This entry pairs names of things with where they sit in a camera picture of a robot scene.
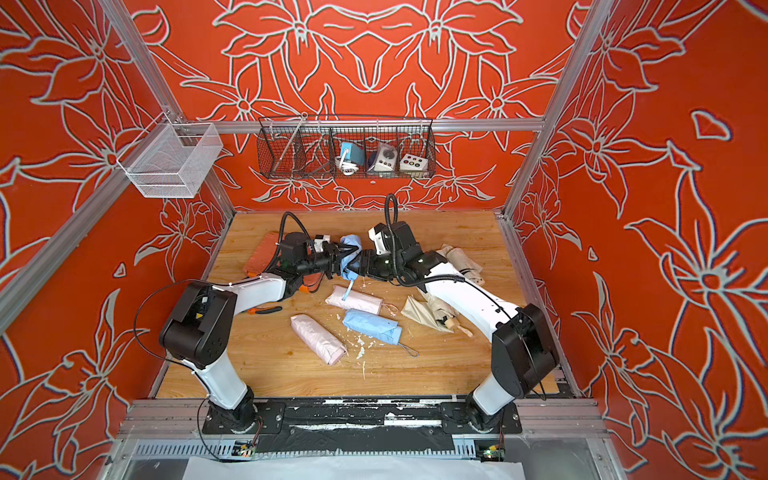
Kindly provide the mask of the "orange black pliers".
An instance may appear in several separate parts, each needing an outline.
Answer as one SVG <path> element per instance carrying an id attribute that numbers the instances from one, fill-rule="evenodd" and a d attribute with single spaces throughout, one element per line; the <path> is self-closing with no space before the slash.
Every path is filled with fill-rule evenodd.
<path id="1" fill-rule="evenodd" d="M 282 306 L 254 307 L 247 310 L 250 315 L 268 315 L 282 311 Z"/>

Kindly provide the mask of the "blue white device in basket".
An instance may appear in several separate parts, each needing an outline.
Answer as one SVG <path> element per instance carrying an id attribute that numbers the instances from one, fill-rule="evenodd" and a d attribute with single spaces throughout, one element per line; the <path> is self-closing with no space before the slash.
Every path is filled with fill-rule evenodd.
<path id="1" fill-rule="evenodd" d="M 341 142 L 336 165 L 344 176 L 360 173 L 366 163 L 364 151 L 353 142 Z"/>

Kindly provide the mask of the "blue umbrella front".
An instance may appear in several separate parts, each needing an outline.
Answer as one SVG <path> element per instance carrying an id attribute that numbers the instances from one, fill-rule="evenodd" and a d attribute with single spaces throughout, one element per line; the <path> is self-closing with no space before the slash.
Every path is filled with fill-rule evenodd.
<path id="1" fill-rule="evenodd" d="M 401 342 L 403 329 L 394 320 L 388 320 L 369 312 L 350 309 L 346 312 L 342 324 L 350 330 L 377 339 L 385 344 L 399 346 L 411 357 L 419 356 L 417 350 Z"/>

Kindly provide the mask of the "blue umbrella back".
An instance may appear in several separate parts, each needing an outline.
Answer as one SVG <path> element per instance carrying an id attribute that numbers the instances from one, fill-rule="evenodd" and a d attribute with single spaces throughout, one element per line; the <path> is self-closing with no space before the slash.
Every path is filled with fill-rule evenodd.
<path id="1" fill-rule="evenodd" d="M 342 300 L 346 301 L 352 291 L 355 281 L 359 277 L 355 268 L 359 267 L 358 257 L 362 252 L 362 241 L 358 235 L 349 234 L 341 238 L 341 244 L 352 248 L 352 251 L 340 262 L 341 277 L 348 281 L 347 289 L 342 296 Z"/>

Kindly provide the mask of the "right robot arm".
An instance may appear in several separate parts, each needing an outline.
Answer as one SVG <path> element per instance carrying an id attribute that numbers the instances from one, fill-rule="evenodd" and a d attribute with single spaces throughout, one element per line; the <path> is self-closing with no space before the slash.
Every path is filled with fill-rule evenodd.
<path id="1" fill-rule="evenodd" d="M 559 364 L 545 313 L 533 304 L 499 298 L 467 279 L 444 255 L 424 251 L 410 226 L 398 219 L 393 194 L 385 199 L 384 221 L 369 236 L 375 248 L 362 252 L 359 274 L 432 295 L 490 342 L 490 373 L 467 396 L 462 421 L 478 432 L 494 429 L 505 407 L 540 388 Z"/>

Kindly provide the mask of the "white mesh wall basket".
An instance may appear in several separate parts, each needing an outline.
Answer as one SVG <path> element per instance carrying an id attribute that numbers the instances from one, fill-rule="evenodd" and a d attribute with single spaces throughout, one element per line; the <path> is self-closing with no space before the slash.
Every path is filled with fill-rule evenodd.
<path id="1" fill-rule="evenodd" d="M 201 189 L 223 143 L 212 123 L 201 133 L 185 134 L 172 124 L 154 128 L 121 170 L 145 198 L 191 199 Z"/>

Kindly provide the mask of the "white box with dots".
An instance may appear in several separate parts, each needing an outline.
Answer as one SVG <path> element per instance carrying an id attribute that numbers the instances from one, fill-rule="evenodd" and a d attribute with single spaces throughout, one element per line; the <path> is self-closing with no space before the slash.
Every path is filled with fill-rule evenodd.
<path id="1" fill-rule="evenodd" d="M 413 154 L 404 154 L 400 158 L 399 171 L 409 175 L 427 172 L 428 159 Z"/>

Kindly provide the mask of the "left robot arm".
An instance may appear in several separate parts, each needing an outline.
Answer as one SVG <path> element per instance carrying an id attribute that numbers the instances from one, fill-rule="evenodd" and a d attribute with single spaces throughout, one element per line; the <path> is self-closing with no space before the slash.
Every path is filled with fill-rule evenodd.
<path id="1" fill-rule="evenodd" d="M 208 394 L 214 419 L 229 432 L 247 432 L 257 423 L 253 390 L 227 353 L 235 317 L 293 296 L 307 276 L 333 278 L 348 255 L 345 246 L 316 242 L 302 224 L 298 232 L 286 233 L 288 219 L 298 217 L 283 214 L 274 252 L 258 275 L 228 284 L 189 280 L 159 334 L 160 346 L 192 371 Z"/>

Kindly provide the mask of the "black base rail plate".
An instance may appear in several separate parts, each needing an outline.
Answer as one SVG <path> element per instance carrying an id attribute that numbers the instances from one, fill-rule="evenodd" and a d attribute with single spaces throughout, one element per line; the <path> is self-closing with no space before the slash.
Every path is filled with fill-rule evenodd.
<path id="1" fill-rule="evenodd" d="M 461 395 L 257 398 L 254 407 L 256 419 L 246 434 L 277 434 L 290 428 L 325 431 L 378 427 L 427 428 L 447 434 L 522 432 L 513 404 L 495 414 L 486 428 L 473 428 Z"/>

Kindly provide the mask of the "white round-dial device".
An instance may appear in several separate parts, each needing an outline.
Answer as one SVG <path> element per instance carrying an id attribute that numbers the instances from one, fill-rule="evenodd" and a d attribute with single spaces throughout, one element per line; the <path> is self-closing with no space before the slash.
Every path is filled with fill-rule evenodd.
<path id="1" fill-rule="evenodd" d="M 397 149 L 387 143 L 380 143 L 369 160 L 369 173 L 393 173 L 398 161 Z"/>

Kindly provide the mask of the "beige umbrella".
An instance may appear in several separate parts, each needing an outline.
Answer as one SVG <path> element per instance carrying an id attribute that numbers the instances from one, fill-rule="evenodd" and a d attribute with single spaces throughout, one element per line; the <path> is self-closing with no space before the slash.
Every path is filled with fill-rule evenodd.
<path id="1" fill-rule="evenodd" d="M 485 284 L 482 276 L 483 267 L 472 260 L 462 248 L 443 244 L 438 253 L 470 282 L 478 286 Z"/>
<path id="2" fill-rule="evenodd" d="M 428 323 L 431 327 L 450 333 L 460 331 L 469 338 L 473 337 L 473 333 L 461 324 L 459 314 L 448 303 L 429 293 L 423 293 L 422 296 L 429 311 Z"/>

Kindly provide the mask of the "pink umbrella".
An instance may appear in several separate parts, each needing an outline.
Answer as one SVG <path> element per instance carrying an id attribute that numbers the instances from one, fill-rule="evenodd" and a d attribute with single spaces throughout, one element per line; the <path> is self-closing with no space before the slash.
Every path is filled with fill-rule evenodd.
<path id="1" fill-rule="evenodd" d="M 343 342 L 316 320 L 306 314 L 292 316 L 290 324 L 295 334 L 326 365 L 333 366 L 346 354 Z"/>
<path id="2" fill-rule="evenodd" d="M 379 297 L 339 285 L 333 286 L 333 290 L 325 299 L 325 303 L 343 310 L 354 309 L 374 315 L 389 314 L 395 316 L 399 312 L 395 305 L 385 302 Z"/>

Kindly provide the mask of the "blue umbrella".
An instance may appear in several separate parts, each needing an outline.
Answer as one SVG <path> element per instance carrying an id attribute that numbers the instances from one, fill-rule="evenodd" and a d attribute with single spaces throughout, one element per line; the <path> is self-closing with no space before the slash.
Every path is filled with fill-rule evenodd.
<path id="1" fill-rule="evenodd" d="M 352 291 L 355 281 L 359 277 L 355 268 L 359 267 L 358 257 L 362 252 L 362 241 L 358 235 L 349 234 L 341 238 L 341 244 L 352 248 L 352 251 L 340 262 L 341 277 L 348 281 L 347 289 L 342 296 L 342 300 L 346 301 Z"/>
<path id="2" fill-rule="evenodd" d="M 369 312 L 350 309 L 346 312 L 342 324 L 350 330 L 377 339 L 385 344 L 399 346 L 411 357 L 419 356 L 417 350 L 401 342 L 403 329 L 394 320 L 388 320 Z"/>

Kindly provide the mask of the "orange plastic tool case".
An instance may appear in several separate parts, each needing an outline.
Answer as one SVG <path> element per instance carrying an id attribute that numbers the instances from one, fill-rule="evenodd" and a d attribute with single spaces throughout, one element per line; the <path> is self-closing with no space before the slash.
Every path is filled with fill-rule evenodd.
<path id="1" fill-rule="evenodd" d="M 267 269 L 273 256 L 277 253 L 278 237 L 277 231 L 271 231 L 260 241 L 243 267 L 247 278 L 255 278 Z M 301 280 L 299 290 L 305 293 L 314 293 L 319 289 L 322 278 L 322 273 L 305 276 Z"/>

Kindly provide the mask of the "beige umbrella back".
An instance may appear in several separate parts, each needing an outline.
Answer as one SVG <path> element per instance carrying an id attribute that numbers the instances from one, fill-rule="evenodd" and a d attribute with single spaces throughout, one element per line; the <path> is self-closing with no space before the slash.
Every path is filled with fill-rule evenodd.
<path id="1" fill-rule="evenodd" d="M 485 284 L 482 276 L 483 267 L 472 260 L 462 248 L 443 244 L 438 253 L 470 282 L 478 286 Z"/>

